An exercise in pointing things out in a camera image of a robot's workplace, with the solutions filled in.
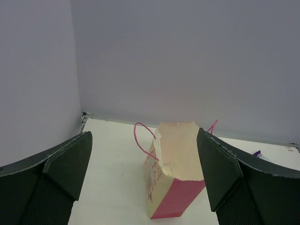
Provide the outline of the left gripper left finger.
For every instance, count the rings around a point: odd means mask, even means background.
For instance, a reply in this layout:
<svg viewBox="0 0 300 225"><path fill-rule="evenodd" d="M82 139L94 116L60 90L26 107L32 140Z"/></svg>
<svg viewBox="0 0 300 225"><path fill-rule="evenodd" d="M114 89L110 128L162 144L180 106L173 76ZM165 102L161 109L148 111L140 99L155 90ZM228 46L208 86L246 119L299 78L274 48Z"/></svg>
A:
<svg viewBox="0 0 300 225"><path fill-rule="evenodd" d="M0 168L2 225L66 225L78 201L92 151L92 133Z"/></svg>

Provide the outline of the pink beige paper bag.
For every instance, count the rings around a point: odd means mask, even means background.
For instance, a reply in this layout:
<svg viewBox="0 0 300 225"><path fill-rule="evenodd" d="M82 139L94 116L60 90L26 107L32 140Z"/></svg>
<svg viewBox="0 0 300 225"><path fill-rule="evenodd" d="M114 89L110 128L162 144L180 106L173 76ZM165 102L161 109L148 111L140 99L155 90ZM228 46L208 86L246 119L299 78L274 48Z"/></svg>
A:
<svg viewBox="0 0 300 225"><path fill-rule="evenodd" d="M195 122L162 122L155 131L144 163L150 219L181 217L205 188L197 148Z"/></svg>

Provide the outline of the purple snack packet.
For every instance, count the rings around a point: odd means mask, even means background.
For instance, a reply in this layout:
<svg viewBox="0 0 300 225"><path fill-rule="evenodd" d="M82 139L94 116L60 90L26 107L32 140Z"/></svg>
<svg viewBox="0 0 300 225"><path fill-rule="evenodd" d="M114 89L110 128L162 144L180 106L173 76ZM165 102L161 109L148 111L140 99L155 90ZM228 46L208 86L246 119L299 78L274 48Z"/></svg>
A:
<svg viewBox="0 0 300 225"><path fill-rule="evenodd" d="M265 161L271 162L267 157L265 157L260 150L256 151L255 153L253 153L253 156L263 159Z"/></svg>

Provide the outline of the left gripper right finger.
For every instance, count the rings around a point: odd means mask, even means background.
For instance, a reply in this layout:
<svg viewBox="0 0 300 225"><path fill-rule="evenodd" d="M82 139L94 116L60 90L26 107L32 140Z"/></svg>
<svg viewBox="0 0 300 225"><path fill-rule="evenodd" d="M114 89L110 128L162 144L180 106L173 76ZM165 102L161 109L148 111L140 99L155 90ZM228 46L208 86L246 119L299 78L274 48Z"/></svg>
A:
<svg viewBox="0 0 300 225"><path fill-rule="evenodd" d="M197 147L210 208L221 225L297 225L300 172L199 129Z"/></svg>

